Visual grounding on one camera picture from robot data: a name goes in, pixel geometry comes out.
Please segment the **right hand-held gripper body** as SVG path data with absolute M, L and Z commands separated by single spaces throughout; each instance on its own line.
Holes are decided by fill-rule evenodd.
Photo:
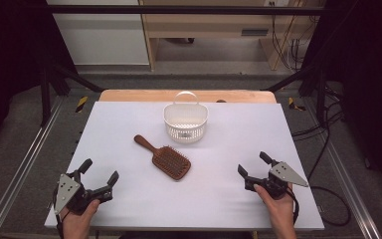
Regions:
M 287 163 L 273 160 L 271 166 L 267 178 L 252 177 L 244 171 L 245 189 L 255 191 L 254 185 L 257 184 L 263 187 L 272 199 L 279 200 L 285 196 L 290 183 L 308 187 L 308 182 Z

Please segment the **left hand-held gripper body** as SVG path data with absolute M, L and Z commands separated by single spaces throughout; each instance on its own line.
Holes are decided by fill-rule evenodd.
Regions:
M 61 174 L 54 199 L 54 213 L 58 215 L 67 208 L 76 214 L 83 214 L 94 200 L 100 203 L 112 200 L 112 189 L 113 176 L 110 177 L 106 186 L 91 190 L 85 189 L 78 171 Z

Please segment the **brown wooden hairbrush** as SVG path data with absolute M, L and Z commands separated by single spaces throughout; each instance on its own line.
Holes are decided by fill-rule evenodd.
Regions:
M 182 179 L 191 168 L 190 160 L 171 146 L 154 147 L 142 135 L 134 141 L 152 152 L 152 163 L 174 180 Z

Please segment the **white plastic basket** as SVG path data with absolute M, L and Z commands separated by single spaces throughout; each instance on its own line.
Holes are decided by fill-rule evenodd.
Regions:
M 166 132 L 179 143 L 200 140 L 206 132 L 208 117 L 208 108 L 201 105 L 199 98 L 189 91 L 178 93 L 173 103 L 163 109 Z

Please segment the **person's left hand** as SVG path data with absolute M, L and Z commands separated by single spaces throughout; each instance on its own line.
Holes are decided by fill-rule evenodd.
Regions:
M 98 200 L 92 201 L 82 215 L 64 208 L 61 211 L 64 239 L 89 239 L 91 221 L 99 205 Z

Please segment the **person's right hand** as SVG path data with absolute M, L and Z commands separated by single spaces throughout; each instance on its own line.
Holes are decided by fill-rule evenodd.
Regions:
M 289 196 L 274 200 L 260 185 L 255 184 L 254 188 L 268 208 L 273 228 L 293 227 L 293 200 Z

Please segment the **white table mat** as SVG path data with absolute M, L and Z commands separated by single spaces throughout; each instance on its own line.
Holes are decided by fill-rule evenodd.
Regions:
M 208 104 L 203 137 L 194 143 L 174 143 L 191 162 L 175 181 L 151 161 L 151 152 L 137 144 L 140 134 L 153 146 L 171 144 L 163 120 L 163 103 L 95 103 L 69 165 L 86 159 L 91 168 L 85 187 L 105 185 L 114 173 L 119 180 L 113 199 L 104 203 L 92 225 L 103 230 L 261 230 L 270 226 L 260 197 L 246 189 L 238 169 L 265 178 L 265 152 L 302 173 L 297 151 L 279 104 Z

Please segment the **black metal stand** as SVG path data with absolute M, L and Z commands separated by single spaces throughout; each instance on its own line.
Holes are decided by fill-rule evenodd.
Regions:
M 66 79 L 74 80 L 75 82 L 95 93 L 102 93 L 104 91 L 104 88 L 89 82 L 88 80 L 79 76 L 77 73 L 74 73 L 60 65 L 45 67 L 40 72 L 42 98 L 41 126 L 44 126 L 51 118 L 50 86 L 54 88 L 59 96 L 66 96 L 71 90 L 71 88 L 66 83 Z
M 321 126 L 325 126 L 325 74 L 324 70 L 316 65 L 308 65 L 299 72 L 296 72 L 284 80 L 267 87 L 267 91 L 275 93 L 283 87 L 297 81 L 302 80 L 298 89 L 301 97 L 310 96 L 313 91 L 316 91 L 316 107 L 315 118 Z

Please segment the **light wooden table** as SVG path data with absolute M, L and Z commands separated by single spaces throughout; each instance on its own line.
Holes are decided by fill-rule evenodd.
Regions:
M 105 90 L 100 102 L 172 102 L 180 90 Z M 197 90 L 192 91 L 202 103 L 225 101 L 226 103 L 275 104 L 272 92 L 247 90 Z

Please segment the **white cabinet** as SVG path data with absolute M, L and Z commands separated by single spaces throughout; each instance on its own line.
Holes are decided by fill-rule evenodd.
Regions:
M 54 14 L 77 66 L 148 65 L 139 14 Z

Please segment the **black curtain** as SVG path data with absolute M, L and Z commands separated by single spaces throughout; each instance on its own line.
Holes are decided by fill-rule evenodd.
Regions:
M 305 61 L 332 33 L 321 61 L 325 78 L 343 86 L 343 107 L 366 157 L 382 172 L 382 0 L 325 0 Z
M 27 20 L 52 60 L 72 72 L 76 69 L 54 16 L 19 10 L 24 4 L 46 3 L 47 0 L 0 0 L 0 127 L 9 113 L 12 97 L 40 84 L 40 66 L 29 51 L 26 34 L 9 18 L 11 13 Z

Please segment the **light wooden desk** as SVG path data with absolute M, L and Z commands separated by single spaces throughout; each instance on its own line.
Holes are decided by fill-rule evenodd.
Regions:
M 326 0 L 138 0 L 141 6 L 229 6 L 315 8 Z M 282 63 L 291 39 L 310 39 L 316 16 L 293 15 L 196 15 L 144 14 L 148 39 L 162 38 L 244 38 L 258 39 L 270 68 Z

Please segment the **black metal crossbar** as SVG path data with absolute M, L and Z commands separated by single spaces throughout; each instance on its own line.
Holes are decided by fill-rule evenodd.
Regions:
M 320 16 L 321 7 L 229 7 L 229 6 L 134 6 L 134 5 L 49 5 L 45 9 L 59 14 L 196 14 L 196 15 L 295 15 Z

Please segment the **aluminium floor rail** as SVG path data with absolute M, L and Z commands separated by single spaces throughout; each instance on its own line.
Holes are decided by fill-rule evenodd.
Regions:
M 57 117 L 60 114 L 61 107 L 64 104 L 65 97 L 56 97 L 53 106 L 51 107 L 51 114 L 47 122 L 40 127 L 33 142 L 27 150 L 24 158 L 17 168 L 15 175 L 5 190 L 5 193 L 0 199 L 0 228 L 5 221 L 18 193 L 20 192 L 24 181 L 26 180 L 33 164 L 36 161 Z
M 365 239 L 382 239 L 381 234 L 372 219 L 361 195 L 359 194 L 355 183 L 348 174 L 337 150 L 331 140 L 326 140 L 322 135 L 321 140 L 325 143 L 325 151 L 329 156 L 331 168 L 340 184 L 345 195 L 349 208 L 361 230 Z

